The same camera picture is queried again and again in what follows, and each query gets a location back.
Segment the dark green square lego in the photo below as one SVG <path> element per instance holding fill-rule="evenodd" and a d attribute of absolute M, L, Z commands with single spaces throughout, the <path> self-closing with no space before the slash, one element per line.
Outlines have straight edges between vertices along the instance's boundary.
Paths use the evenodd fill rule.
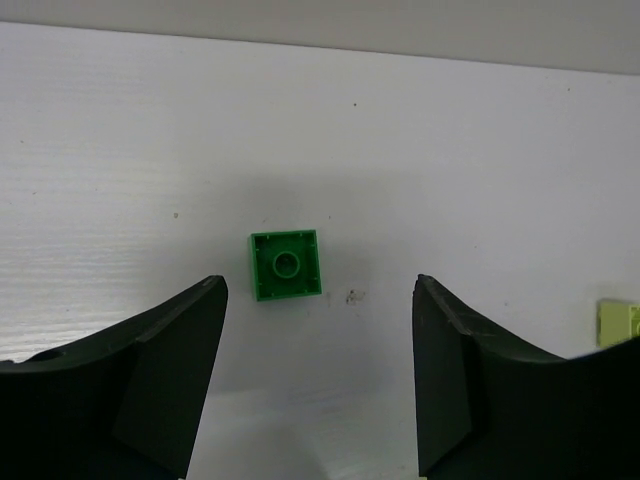
<path fill-rule="evenodd" d="M 258 302 L 322 293 L 315 230 L 252 233 L 249 250 Z"/>

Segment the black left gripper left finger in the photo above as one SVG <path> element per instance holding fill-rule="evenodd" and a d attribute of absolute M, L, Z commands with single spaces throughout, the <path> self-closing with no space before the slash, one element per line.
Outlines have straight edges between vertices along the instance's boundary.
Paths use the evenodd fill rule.
<path fill-rule="evenodd" d="M 5 479 L 183 479 L 222 335 L 210 276 L 94 334 L 1 364 Z"/>

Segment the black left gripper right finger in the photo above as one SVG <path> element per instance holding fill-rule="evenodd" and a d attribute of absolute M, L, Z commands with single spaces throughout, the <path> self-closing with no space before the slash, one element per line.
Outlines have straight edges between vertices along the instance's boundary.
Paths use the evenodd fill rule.
<path fill-rule="evenodd" d="M 420 477 L 638 477 L 637 339 L 565 359 L 422 275 L 412 342 Z"/>

